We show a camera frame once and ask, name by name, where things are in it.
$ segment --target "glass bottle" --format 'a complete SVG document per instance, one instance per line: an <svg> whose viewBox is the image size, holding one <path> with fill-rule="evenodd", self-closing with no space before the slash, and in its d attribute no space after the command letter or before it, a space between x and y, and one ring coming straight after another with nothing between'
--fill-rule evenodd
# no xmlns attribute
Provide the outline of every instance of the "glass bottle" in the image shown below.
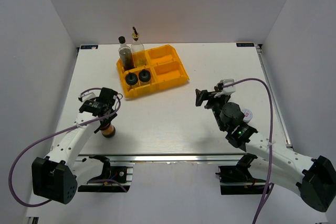
<svg viewBox="0 0 336 224"><path fill-rule="evenodd" d="M133 62L136 68L146 65L146 56L145 56L145 47L139 40L139 34L133 26L132 37L134 39L133 44L131 45Z"/></svg>
<svg viewBox="0 0 336 224"><path fill-rule="evenodd" d="M129 46L126 45L126 40L124 36L119 37L119 57L122 61L122 65L124 66L124 70L130 70L134 68L133 58L132 58L132 51Z"/></svg>

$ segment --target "yellow liquid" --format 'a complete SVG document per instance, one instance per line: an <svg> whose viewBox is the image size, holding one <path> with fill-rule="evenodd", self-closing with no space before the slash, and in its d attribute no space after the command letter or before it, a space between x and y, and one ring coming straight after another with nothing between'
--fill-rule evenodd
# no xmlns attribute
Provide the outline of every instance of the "yellow liquid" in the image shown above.
<svg viewBox="0 0 336 224"><path fill-rule="evenodd" d="M145 51L132 53L133 62L136 68L146 65Z"/></svg>

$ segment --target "white lid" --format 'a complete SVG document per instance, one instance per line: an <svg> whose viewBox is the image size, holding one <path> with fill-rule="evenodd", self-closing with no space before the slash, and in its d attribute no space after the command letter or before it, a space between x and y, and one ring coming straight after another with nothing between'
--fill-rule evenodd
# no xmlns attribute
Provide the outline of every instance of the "white lid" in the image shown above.
<svg viewBox="0 0 336 224"><path fill-rule="evenodd" d="M251 112L251 110L249 109L242 109L242 112L244 113L245 117L243 119L243 121L245 123L248 123L249 121L251 121L252 117L253 117L253 114Z"/></svg>

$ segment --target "dark liquid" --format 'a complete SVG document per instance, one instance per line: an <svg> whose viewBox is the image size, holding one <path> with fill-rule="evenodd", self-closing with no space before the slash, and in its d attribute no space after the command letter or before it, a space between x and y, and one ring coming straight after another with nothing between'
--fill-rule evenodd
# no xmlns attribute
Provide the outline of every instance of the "dark liquid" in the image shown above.
<svg viewBox="0 0 336 224"><path fill-rule="evenodd" d="M123 48L119 51L119 56L121 58L124 70L130 70L134 68L132 52L128 48Z"/></svg>

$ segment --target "black label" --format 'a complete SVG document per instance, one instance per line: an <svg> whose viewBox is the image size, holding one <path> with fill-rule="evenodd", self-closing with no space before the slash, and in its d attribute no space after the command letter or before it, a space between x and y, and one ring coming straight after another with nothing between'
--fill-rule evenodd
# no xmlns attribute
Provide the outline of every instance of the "black label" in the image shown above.
<svg viewBox="0 0 336 224"><path fill-rule="evenodd" d="M236 43L237 47L254 47L254 43Z"/></svg>
<svg viewBox="0 0 336 224"><path fill-rule="evenodd" d="M98 45L83 45L80 49L98 49Z"/></svg>

